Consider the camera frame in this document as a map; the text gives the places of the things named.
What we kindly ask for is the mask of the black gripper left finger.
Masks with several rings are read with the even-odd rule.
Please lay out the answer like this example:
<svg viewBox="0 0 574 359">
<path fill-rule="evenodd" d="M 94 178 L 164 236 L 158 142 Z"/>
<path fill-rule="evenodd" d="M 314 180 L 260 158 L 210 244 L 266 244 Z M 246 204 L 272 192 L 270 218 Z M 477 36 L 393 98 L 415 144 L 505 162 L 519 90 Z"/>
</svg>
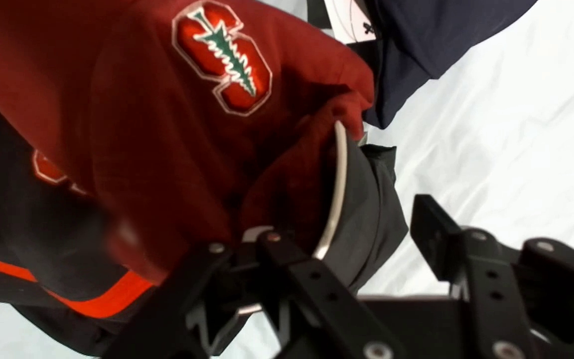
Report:
<svg viewBox="0 0 574 359">
<path fill-rule="evenodd" d="M 377 315 L 278 232 L 194 248 L 102 359 L 212 359 L 256 311 L 272 321 L 276 359 L 403 359 Z"/>
</svg>

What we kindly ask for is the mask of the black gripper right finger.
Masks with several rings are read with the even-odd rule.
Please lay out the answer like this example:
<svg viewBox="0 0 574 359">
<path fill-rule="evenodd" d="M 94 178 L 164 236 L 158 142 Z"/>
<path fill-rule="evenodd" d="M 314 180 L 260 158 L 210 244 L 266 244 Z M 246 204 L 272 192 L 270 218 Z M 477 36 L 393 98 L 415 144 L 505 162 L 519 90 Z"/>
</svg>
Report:
<svg viewBox="0 0 574 359">
<path fill-rule="evenodd" d="M 515 250 L 427 194 L 413 200 L 411 236 L 465 307 L 475 359 L 574 359 L 574 248 L 531 238 Z"/>
</svg>

